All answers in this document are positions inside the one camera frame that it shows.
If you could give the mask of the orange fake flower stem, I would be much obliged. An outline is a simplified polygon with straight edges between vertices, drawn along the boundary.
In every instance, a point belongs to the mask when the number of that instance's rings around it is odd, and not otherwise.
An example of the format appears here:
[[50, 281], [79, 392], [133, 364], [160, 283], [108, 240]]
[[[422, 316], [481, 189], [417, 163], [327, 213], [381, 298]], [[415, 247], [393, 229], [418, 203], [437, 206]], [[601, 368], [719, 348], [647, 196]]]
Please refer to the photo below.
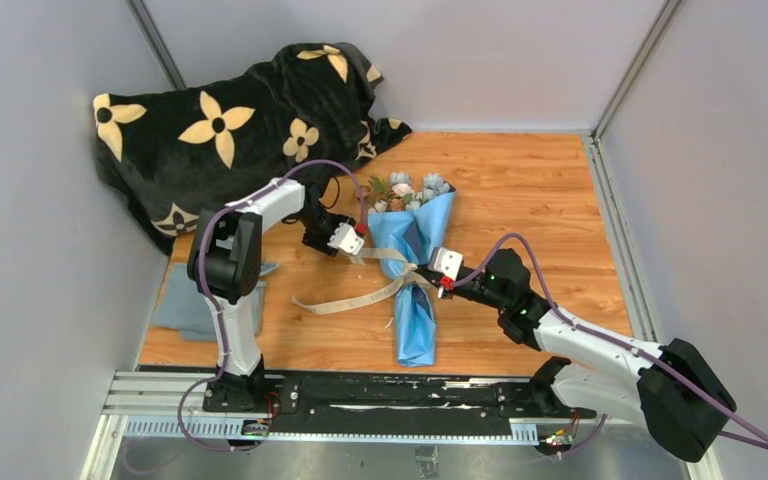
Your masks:
[[368, 180], [366, 200], [372, 213], [401, 212], [406, 203], [393, 187], [379, 177]]

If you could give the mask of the pink white fake flower stem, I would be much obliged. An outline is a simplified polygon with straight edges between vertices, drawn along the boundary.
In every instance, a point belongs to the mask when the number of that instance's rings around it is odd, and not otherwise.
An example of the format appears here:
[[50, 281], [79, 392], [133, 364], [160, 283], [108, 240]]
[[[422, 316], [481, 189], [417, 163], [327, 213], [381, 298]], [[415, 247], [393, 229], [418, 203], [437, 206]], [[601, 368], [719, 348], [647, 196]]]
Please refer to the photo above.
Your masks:
[[404, 211], [416, 210], [421, 206], [419, 194], [413, 189], [413, 187], [410, 184], [397, 183], [390, 186], [392, 186], [394, 191], [397, 194], [399, 194], [405, 201], [406, 207]]

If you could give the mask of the beige ribbon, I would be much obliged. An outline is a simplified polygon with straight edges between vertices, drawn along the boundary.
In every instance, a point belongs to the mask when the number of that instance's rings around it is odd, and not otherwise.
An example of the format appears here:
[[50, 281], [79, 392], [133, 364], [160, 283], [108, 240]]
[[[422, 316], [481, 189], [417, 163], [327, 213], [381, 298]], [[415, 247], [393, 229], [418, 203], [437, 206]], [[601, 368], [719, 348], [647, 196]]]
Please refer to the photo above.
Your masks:
[[375, 259], [379, 261], [393, 260], [401, 264], [401, 270], [396, 278], [389, 284], [366, 295], [318, 304], [303, 303], [296, 296], [292, 296], [292, 303], [316, 315], [329, 315], [348, 310], [355, 310], [381, 302], [393, 297], [403, 287], [408, 285], [433, 288], [433, 285], [419, 274], [419, 266], [407, 260], [406, 257], [396, 249], [362, 248], [356, 258]]

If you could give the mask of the blue wrapping paper sheet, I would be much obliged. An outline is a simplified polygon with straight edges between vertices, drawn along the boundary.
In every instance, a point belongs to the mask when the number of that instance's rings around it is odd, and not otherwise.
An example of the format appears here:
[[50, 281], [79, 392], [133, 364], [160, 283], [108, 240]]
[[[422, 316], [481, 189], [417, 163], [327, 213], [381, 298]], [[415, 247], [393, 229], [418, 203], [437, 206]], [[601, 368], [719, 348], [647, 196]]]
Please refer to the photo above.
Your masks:
[[[377, 248], [393, 249], [402, 261], [384, 259], [383, 273], [395, 280], [407, 263], [426, 265], [433, 250], [443, 244], [454, 203], [453, 192], [435, 197], [416, 210], [371, 213], [369, 232]], [[394, 298], [395, 350], [404, 367], [432, 366], [436, 360], [437, 323], [432, 301], [417, 283], [406, 283]]]

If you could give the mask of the blue fake flower stem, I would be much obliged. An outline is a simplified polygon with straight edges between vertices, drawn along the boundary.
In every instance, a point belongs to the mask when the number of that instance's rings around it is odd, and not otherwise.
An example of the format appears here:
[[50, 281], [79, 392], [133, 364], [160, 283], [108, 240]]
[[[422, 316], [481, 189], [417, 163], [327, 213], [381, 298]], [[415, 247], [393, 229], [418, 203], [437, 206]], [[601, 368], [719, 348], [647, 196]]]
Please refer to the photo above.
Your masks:
[[454, 192], [454, 187], [439, 173], [426, 174], [419, 179], [417, 184], [414, 184], [407, 172], [394, 172], [390, 174], [387, 183], [389, 185], [394, 185], [397, 183], [410, 184], [419, 194], [421, 206], [444, 194]]

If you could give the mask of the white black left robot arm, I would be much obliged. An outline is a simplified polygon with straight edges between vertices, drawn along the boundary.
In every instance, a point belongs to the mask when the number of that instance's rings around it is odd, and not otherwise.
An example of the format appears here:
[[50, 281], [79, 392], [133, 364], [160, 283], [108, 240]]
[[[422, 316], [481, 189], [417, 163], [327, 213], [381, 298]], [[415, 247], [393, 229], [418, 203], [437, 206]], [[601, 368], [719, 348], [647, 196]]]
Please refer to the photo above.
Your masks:
[[211, 311], [219, 354], [207, 382], [207, 406], [258, 411], [267, 386], [256, 343], [255, 289], [261, 276], [263, 235], [287, 217], [304, 227], [304, 245], [330, 257], [354, 256], [364, 245], [364, 220], [329, 212], [313, 183], [274, 178], [244, 199], [199, 218], [187, 268]]

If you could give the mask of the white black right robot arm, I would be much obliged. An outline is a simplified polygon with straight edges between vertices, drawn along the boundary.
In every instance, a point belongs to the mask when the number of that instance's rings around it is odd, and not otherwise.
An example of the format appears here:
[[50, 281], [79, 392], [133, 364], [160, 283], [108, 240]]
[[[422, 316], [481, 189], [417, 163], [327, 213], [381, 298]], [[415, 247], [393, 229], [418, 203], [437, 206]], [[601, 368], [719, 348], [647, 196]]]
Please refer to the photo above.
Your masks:
[[481, 269], [438, 248], [418, 274], [442, 298], [495, 309], [514, 343], [549, 354], [532, 375], [531, 403], [544, 417], [565, 409], [606, 414], [646, 430], [674, 457], [696, 463], [722, 433], [736, 403], [699, 350], [674, 339], [637, 340], [587, 322], [531, 286], [531, 272], [512, 249]]

